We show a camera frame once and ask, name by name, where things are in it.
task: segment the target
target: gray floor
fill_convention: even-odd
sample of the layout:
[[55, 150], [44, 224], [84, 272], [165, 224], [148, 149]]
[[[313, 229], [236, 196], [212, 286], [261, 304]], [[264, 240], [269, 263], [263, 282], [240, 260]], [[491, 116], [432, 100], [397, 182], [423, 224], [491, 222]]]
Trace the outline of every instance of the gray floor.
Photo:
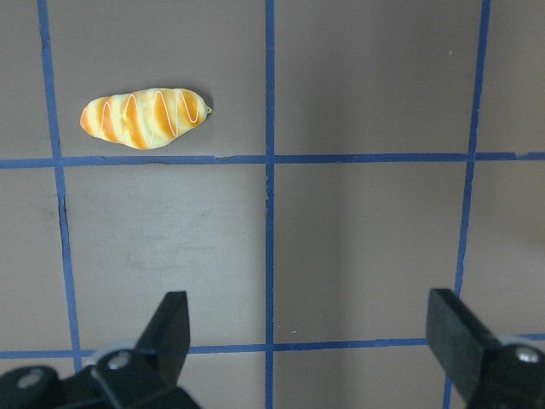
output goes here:
[[[491, 5], [471, 198], [480, 2], [276, 0], [274, 21], [264, 0], [37, 4], [0, 4], [0, 372], [68, 376], [173, 290], [202, 347], [181, 383], [208, 408], [449, 407], [422, 339], [427, 292], [456, 277], [493, 331], [545, 339], [542, 1]], [[94, 98], [152, 87], [214, 112], [149, 152], [79, 127]]]

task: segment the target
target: screw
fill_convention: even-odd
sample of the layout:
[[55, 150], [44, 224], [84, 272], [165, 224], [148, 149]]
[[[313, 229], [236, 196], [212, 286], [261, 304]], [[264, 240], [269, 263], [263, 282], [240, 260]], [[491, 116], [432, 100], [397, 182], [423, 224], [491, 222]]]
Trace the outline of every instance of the screw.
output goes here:
[[528, 347], [518, 347], [515, 349], [514, 353], [517, 354], [517, 358], [521, 360], [522, 362], [526, 362], [528, 364], [536, 364], [539, 362], [539, 354], [536, 352], [535, 349], [528, 348]]
[[112, 371], [116, 371], [117, 369], [121, 369], [126, 366], [129, 361], [130, 352], [121, 351], [119, 354], [110, 359], [108, 362], [108, 368], [110, 368]]
[[42, 379], [43, 371], [39, 368], [32, 368], [26, 375], [19, 378], [17, 381], [17, 388], [27, 389], [34, 386], [40, 379]]

